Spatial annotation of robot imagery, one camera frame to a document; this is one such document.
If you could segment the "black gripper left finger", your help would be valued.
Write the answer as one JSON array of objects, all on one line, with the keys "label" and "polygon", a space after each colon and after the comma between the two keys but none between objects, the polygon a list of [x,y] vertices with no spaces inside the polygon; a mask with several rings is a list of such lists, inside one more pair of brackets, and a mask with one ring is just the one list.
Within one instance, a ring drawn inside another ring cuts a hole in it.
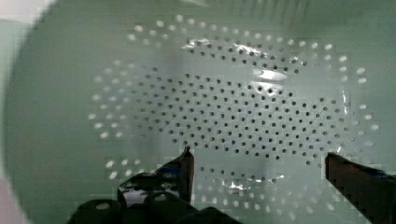
[{"label": "black gripper left finger", "polygon": [[123,205],[134,205],[145,201],[150,193],[169,192],[184,202],[191,201],[194,176],[194,156],[189,146],[175,159],[167,162],[155,172],[140,173],[121,183],[118,201]]}]

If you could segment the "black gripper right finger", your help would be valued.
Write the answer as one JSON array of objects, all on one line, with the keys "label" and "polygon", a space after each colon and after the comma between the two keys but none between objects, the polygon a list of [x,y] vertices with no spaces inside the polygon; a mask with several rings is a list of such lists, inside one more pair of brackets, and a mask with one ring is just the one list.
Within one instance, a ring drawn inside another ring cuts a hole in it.
[{"label": "black gripper right finger", "polygon": [[395,224],[394,175],[329,153],[325,176],[372,224]]}]

